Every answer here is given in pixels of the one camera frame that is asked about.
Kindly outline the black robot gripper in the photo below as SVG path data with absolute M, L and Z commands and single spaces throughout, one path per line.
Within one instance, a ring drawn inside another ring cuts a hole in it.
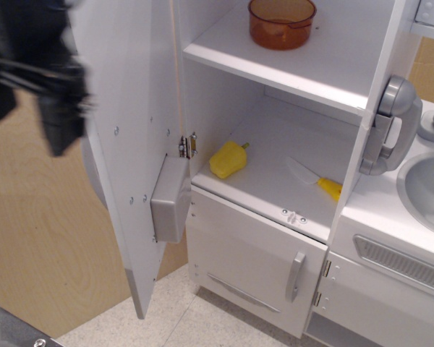
M 0 1 L 0 121 L 17 106 L 10 87 L 37 95 L 51 154 L 85 135 L 85 70 L 70 46 L 69 11 L 78 1 Z

